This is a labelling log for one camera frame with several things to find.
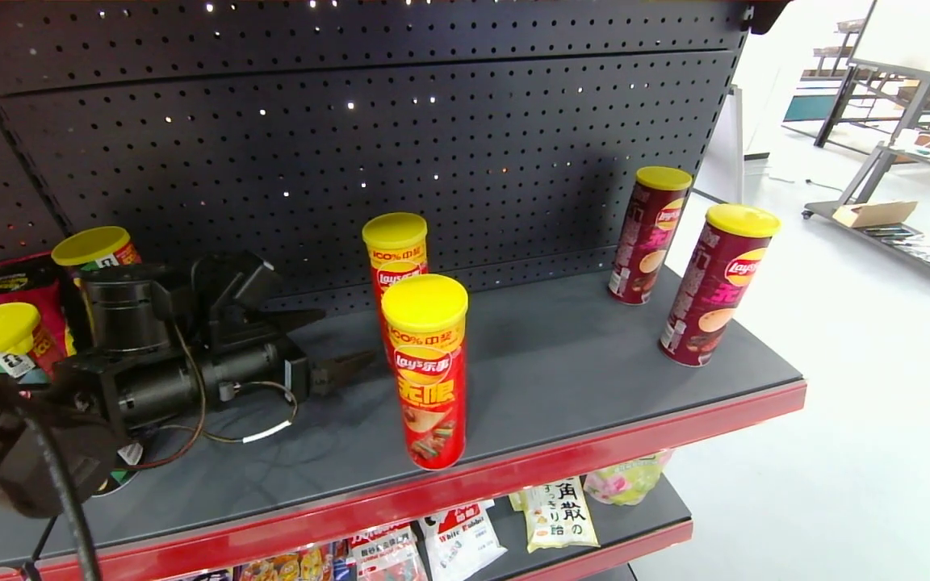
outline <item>snack bag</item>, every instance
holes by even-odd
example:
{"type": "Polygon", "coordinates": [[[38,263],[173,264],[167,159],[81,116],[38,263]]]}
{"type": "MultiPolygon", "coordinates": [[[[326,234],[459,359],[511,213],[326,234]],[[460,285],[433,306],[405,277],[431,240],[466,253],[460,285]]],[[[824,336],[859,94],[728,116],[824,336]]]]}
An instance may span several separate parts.
{"type": "Polygon", "coordinates": [[[526,550],[597,547],[580,477],[526,489],[526,550]]]}
{"type": "Polygon", "coordinates": [[[241,567],[239,581],[333,581],[333,546],[308,545],[241,567]]]}
{"type": "Polygon", "coordinates": [[[465,581],[507,552],[487,516],[493,505],[465,504],[418,521],[433,581],[465,581]]]}
{"type": "Polygon", "coordinates": [[[361,581],[429,581],[411,523],[363,530],[350,539],[350,556],[361,581]]]}
{"type": "Polygon", "coordinates": [[[627,504],[641,503],[662,475],[662,468],[672,456],[671,449],[657,454],[630,460],[616,466],[601,468],[587,474],[584,492],[598,503],[627,504]]]}
{"type": "Polygon", "coordinates": [[[526,491],[520,490],[519,492],[513,492],[509,494],[509,503],[512,503],[512,510],[515,512],[523,512],[526,510],[526,491]]]}

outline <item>candy bag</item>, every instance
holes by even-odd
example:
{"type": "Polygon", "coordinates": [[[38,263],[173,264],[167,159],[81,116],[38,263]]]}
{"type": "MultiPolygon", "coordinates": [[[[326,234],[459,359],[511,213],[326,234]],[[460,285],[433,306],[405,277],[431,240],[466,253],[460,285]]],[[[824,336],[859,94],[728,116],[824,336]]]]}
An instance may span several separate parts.
{"type": "Polygon", "coordinates": [[[525,492],[527,551],[598,546],[579,477],[534,486],[525,492]]]}
{"type": "Polygon", "coordinates": [[[671,449],[657,454],[630,460],[616,466],[601,468],[587,474],[584,492],[598,503],[627,504],[641,503],[662,475],[662,468],[672,456],[671,449]]]}
{"type": "Polygon", "coordinates": [[[429,581],[411,523],[363,530],[350,539],[350,556],[361,581],[429,581]]]}
{"type": "Polygon", "coordinates": [[[465,581],[507,552],[487,516],[493,505],[465,504],[418,521],[433,581],[465,581]]]}

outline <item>white wall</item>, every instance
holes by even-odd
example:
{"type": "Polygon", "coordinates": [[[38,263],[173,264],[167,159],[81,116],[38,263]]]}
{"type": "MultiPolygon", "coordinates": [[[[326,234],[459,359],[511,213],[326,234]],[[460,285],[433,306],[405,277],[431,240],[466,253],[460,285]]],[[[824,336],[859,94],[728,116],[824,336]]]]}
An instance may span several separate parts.
{"type": "Polygon", "coordinates": [[[796,0],[770,32],[748,37],[734,76],[743,91],[745,155],[769,153],[776,143],[813,48],[840,44],[835,23],[864,18],[868,10],[870,0],[796,0]]]}

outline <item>packaged snack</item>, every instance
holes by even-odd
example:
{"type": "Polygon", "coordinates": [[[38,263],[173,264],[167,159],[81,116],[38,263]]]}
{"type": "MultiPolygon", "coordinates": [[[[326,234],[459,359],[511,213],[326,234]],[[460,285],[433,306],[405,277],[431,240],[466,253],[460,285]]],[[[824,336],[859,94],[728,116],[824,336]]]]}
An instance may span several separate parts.
{"type": "Polygon", "coordinates": [[[526,510],[526,491],[520,490],[519,492],[513,492],[509,494],[509,503],[512,503],[512,510],[515,512],[523,512],[526,510]]]}
{"type": "Polygon", "coordinates": [[[408,455],[425,470],[465,450],[468,291],[439,274],[406,278],[383,295],[408,455]]]}
{"type": "Polygon", "coordinates": [[[141,257],[126,229],[99,227],[78,232],[57,244],[52,248],[52,260],[77,280],[82,271],[139,264],[141,257]]]}
{"type": "Polygon", "coordinates": [[[584,479],[584,492],[598,503],[627,504],[632,507],[641,503],[645,495],[656,488],[662,468],[665,468],[671,456],[672,450],[664,449],[651,456],[590,472],[584,479]]]}
{"type": "Polygon", "coordinates": [[[628,305],[648,302],[693,178],[681,169],[649,165],[638,169],[635,181],[609,276],[609,292],[628,305]]]}
{"type": "Polygon", "coordinates": [[[411,523],[363,530],[350,539],[350,555],[361,581],[429,581],[411,523]]]}
{"type": "Polygon", "coordinates": [[[47,387],[52,364],[65,356],[41,324],[34,305],[0,305],[0,382],[21,390],[47,387]]]}
{"type": "Polygon", "coordinates": [[[492,505],[466,504],[418,521],[433,581],[465,581],[507,552],[487,516],[492,505]]]}
{"type": "Polygon", "coordinates": [[[580,477],[526,489],[526,550],[597,547],[580,477]]]}
{"type": "MultiPolygon", "coordinates": [[[[376,216],[361,228],[361,238],[368,249],[376,304],[383,302],[385,291],[395,282],[429,272],[429,258],[425,253],[425,234],[428,231],[425,218],[407,212],[376,216]]],[[[392,346],[385,332],[387,320],[383,309],[378,311],[387,361],[392,367],[392,346]]]]}
{"type": "Polygon", "coordinates": [[[333,545],[307,545],[247,563],[240,567],[239,581],[333,581],[333,545]]]}
{"type": "Polygon", "coordinates": [[[780,228],[777,216],[741,203],[706,212],[660,338],[669,359],[689,367],[709,363],[780,228]]]}
{"type": "Polygon", "coordinates": [[[63,305],[78,324],[88,327],[88,323],[78,292],[68,290],[64,294],[61,289],[60,280],[65,276],[47,253],[0,262],[0,305],[29,303],[36,306],[42,326],[52,334],[56,345],[65,349],[66,354],[73,354],[63,305]]]}

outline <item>electric cable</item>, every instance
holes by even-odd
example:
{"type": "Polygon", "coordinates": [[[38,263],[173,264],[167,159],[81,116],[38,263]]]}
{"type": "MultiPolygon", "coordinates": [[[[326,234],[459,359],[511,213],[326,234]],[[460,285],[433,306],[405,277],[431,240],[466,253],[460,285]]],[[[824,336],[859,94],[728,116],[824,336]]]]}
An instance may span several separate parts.
{"type": "Polygon", "coordinates": [[[41,449],[41,458],[45,460],[45,465],[48,467],[48,477],[52,480],[52,488],[59,496],[63,515],[67,518],[70,532],[73,534],[74,547],[77,548],[77,562],[81,563],[82,577],[85,581],[103,581],[103,572],[100,571],[99,561],[95,556],[92,532],[89,530],[88,520],[85,519],[85,511],[82,510],[81,503],[78,503],[77,490],[74,490],[74,482],[70,478],[70,472],[67,470],[56,438],[52,436],[48,428],[45,428],[41,420],[28,413],[23,405],[14,404],[14,410],[34,434],[38,448],[41,449]]]}
{"type": "Polygon", "coordinates": [[[207,423],[207,382],[206,379],[203,379],[203,371],[200,370],[199,364],[196,363],[194,357],[192,357],[192,352],[189,350],[189,345],[185,342],[185,337],[182,335],[182,331],[178,328],[178,324],[174,323],[174,335],[178,336],[178,344],[182,346],[182,352],[185,353],[185,360],[189,365],[189,372],[191,372],[192,380],[196,383],[197,390],[199,390],[199,420],[196,422],[195,429],[192,429],[192,435],[189,437],[188,441],[178,449],[178,452],[174,452],[169,457],[166,457],[162,460],[154,460],[152,462],[146,462],[143,464],[132,464],[131,466],[119,467],[118,470],[125,470],[129,472],[139,471],[139,470],[148,470],[149,468],[158,468],[159,466],[166,466],[178,460],[181,456],[185,455],[185,452],[188,452],[192,448],[192,445],[195,444],[199,435],[203,433],[203,424],[207,423]]]}
{"type": "MultiPolygon", "coordinates": [[[[300,409],[300,404],[296,401],[296,397],[292,394],[289,387],[285,387],[282,383],[279,382],[243,382],[239,383],[236,386],[237,390],[244,389],[244,387],[251,386],[265,386],[265,387],[274,387],[277,390],[280,390],[285,397],[285,399],[292,404],[292,412],[289,413],[289,417],[285,420],[282,420],[279,424],[276,424],[273,427],[270,427],[267,430],[263,430],[261,433],[250,434],[247,437],[222,437],[222,435],[210,433],[207,430],[202,430],[203,437],[210,439],[210,441],[217,441],[221,444],[250,444],[251,441],[258,441],[258,439],[263,439],[266,437],[272,437],[276,433],[292,426],[292,421],[296,418],[296,412],[300,409]]],[[[195,431],[195,428],[191,426],[185,426],[182,424],[165,424],[160,426],[160,430],[184,430],[184,431],[195,431]]]]}

